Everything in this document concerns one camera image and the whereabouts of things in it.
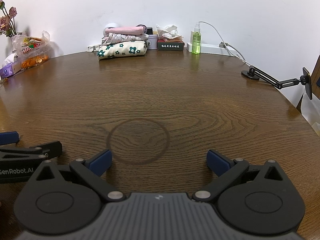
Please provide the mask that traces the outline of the dark red tissue box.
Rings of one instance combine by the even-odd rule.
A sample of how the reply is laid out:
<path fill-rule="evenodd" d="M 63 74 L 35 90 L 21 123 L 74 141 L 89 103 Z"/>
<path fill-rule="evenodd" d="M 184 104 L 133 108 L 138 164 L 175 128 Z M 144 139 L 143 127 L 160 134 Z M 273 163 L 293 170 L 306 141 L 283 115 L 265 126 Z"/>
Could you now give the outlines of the dark red tissue box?
<path fill-rule="evenodd" d="M 158 50 L 172 50 L 172 51 L 182 51 L 184 49 L 184 42 L 167 42 L 164 40 L 157 41 Z"/>

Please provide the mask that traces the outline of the white round speaker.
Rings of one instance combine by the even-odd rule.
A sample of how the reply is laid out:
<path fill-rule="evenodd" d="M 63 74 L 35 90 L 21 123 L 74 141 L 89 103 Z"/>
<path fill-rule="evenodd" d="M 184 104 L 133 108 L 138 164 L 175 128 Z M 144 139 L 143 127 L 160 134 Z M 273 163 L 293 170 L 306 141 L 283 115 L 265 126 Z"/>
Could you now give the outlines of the white round speaker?
<path fill-rule="evenodd" d="M 108 23 L 107 25 L 105 25 L 105 29 L 112 29 L 112 28 L 119 28 L 119 27 L 121 27 L 121 25 L 114 22 Z"/>

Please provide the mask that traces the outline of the cream green floral garment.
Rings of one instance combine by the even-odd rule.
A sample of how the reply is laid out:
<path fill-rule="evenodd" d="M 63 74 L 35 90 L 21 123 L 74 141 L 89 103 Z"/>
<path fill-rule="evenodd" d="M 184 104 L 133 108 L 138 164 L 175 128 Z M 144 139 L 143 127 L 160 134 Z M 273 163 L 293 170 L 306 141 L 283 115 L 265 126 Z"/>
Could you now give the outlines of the cream green floral garment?
<path fill-rule="evenodd" d="M 99 60 L 129 56 L 144 56 L 147 49 L 145 41 L 125 41 L 101 46 L 97 52 L 97 56 Z"/>

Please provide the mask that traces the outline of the white power strip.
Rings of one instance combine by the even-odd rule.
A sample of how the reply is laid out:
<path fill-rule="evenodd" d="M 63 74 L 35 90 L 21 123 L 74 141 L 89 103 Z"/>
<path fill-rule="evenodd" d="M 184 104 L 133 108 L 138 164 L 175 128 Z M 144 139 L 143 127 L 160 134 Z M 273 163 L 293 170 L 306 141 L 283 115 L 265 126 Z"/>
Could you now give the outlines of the white power strip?
<path fill-rule="evenodd" d="M 200 53 L 204 54 L 215 54 L 215 55 L 225 55 L 225 56 L 236 56 L 238 53 L 233 48 L 222 48 L 213 44 L 201 44 Z"/>

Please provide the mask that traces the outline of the small black box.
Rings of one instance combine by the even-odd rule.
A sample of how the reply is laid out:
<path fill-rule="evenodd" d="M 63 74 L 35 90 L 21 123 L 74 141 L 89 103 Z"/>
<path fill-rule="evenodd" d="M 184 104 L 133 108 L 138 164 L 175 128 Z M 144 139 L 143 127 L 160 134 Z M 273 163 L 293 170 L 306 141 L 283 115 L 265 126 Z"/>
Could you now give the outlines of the small black box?
<path fill-rule="evenodd" d="M 153 28 L 152 27 L 147 27 L 147 32 L 148 35 L 152 35 L 153 34 Z"/>

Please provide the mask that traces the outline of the white tin box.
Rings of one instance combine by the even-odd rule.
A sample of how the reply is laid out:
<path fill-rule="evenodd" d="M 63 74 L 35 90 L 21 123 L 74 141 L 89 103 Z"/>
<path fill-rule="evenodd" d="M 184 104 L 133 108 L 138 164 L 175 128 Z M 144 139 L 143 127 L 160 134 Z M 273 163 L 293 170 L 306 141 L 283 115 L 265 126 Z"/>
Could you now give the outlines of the white tin box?
<path fill-rule="evenodd" d="M 148 40 L 146 41 L 147 48 L 150 50 L 157 49 L 158 35 L 152 34 L 149 35 Z"/>

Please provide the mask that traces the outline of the pink floral ruffled dress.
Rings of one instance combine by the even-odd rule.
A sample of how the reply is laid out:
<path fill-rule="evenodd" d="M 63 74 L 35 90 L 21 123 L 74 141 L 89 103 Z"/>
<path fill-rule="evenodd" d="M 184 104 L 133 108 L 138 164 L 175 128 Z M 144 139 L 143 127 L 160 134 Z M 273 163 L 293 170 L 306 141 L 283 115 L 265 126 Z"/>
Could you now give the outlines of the pink floral ruffled dress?
<path fill-rule="evenodd" d="M 109 33 L 102 38 L 101 45 L 108 46 L 111 44 L 116 44 L 120 42 L 126 41 L 146 41 L 149 39 L 148 34 L 140 34 L 140 35 L 125 35 L 125 34 L 115 34 Z"/>

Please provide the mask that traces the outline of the plastic snack bag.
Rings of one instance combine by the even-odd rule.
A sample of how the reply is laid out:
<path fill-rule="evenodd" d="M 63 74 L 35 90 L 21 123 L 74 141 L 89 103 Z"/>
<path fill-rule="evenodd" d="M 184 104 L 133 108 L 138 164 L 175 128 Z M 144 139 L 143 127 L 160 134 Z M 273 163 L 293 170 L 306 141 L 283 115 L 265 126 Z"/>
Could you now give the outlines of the plastic snack bag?
<path fill-rule="evenodd" d="M 47 31 L 43 31 L 41 37 L 18 34 L 11 38 L 11 43 L 22 69 L 33 68 L 52 57 L 53 49 Z"/>

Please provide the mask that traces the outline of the green spray bottle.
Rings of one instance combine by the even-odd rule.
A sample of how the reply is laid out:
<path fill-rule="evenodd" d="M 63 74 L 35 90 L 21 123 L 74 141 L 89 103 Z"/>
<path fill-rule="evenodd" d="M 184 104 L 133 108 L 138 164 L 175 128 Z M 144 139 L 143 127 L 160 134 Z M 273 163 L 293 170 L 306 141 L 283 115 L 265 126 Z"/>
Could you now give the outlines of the green spray bottle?
<path fill-rule="evenodd" d="M 200 22 L 197 22 L 194 27 L 193 40 L 192 40 L 192 53 L 200 54 L 201 51 L 201 32 Z"/>

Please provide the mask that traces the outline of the pink dried flowers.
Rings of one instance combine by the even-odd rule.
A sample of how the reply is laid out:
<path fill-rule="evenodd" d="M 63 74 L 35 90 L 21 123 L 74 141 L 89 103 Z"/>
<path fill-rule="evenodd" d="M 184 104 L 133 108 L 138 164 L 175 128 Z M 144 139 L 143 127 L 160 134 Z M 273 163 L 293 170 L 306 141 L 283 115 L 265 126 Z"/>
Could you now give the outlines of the pink dried flowers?
<path fill-rule="evenodd" d="M 3 14 L 3 16 L 1 16 L 1 35 L 5 35 L 6 37 L 13 37 L 17 35 L 15 25 L 17 10 L 15 7 L 11 7 L 9 10 L 7 10 L 4 0 L 0 0 L 0 2 L 1 12 Z"/>

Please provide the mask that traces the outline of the purple tissue box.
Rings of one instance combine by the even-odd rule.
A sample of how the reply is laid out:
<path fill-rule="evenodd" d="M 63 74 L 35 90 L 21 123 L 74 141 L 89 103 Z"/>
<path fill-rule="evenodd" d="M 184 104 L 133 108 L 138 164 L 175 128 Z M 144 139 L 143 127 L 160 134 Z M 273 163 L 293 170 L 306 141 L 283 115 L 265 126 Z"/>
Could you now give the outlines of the purple tissue box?
<path fill-rule="evenodd" d="M 2 63 L 0 69 L 1 79 L 6 79 L 15 75 L 22 69 L 20 58 L 16 53 L 10 54 Z"/>

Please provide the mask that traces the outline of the pink folded garment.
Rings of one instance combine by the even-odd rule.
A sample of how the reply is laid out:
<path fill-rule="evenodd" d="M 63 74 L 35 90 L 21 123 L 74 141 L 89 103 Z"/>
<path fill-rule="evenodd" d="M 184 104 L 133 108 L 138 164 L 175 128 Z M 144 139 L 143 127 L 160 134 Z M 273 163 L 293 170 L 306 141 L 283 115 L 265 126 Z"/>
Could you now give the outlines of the pink folded garment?
<path fill-rule="evenodd" d="M 133 27 L 117 27 L 117 28 L 105 28 L 103 35 L 107 36 L 109 33 L 122 34 L 122 35 L 142 35 L 147 32 L 147 27 L 144 25 L 138 25 Z"/>

